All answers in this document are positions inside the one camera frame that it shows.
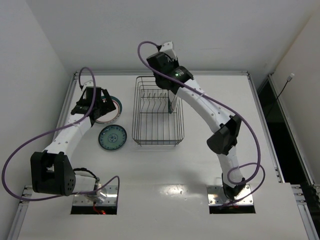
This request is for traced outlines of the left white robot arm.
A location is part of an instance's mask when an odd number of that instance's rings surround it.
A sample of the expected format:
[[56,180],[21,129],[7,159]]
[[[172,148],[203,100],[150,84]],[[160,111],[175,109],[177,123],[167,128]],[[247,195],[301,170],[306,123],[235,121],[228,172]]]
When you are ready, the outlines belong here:
[[116,110],[106,89],[87,86],[71,110],[64,129],[42,152],[30,158],[32,189],[36,193],[70,196],[92,195],[98,180],[77,175],[72,167],[72,155],[85,133],[100,117]]

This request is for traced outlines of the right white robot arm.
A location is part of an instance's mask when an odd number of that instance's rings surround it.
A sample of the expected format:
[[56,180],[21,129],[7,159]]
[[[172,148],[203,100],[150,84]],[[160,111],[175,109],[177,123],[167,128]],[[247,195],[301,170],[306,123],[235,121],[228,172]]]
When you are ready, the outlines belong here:
[[210,150],[218,156],[222,169],[223,191],[225,196],[233,201],[245,187],[245,184],[239,184],[245,178],[238,169],[236,149],[242,120],[237,115],[232,116],[214,102],[204,98],[205,93],[194,76],[168,54],[159,51],[149,56],[146,61],[151,68],[179,82],[176,83],[155,73],[156,85],[188,103],[209,126],[213,135],[207,139],[206,143]]

